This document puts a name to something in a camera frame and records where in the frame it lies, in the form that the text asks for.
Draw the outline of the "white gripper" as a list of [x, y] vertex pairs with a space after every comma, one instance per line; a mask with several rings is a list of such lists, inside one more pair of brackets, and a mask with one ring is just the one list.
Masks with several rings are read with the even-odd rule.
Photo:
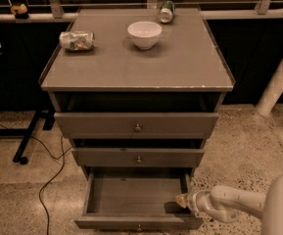
[[190, 191], [175, 197], [175, 202], [182, 208], [193, 212], [208, 212], [210, 210], [210, 192], [206, 190]]

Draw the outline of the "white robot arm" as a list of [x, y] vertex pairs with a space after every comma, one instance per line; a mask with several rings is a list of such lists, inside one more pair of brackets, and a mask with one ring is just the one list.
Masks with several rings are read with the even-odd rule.
[[235, 222], [238, 212], [246, 212], [261, 220], [261, 235], [283, 235], [283, 175], [272, 182], [267, 194], [216, 185], [210, 191], [180, 194], [175, 202], [224, 223]]

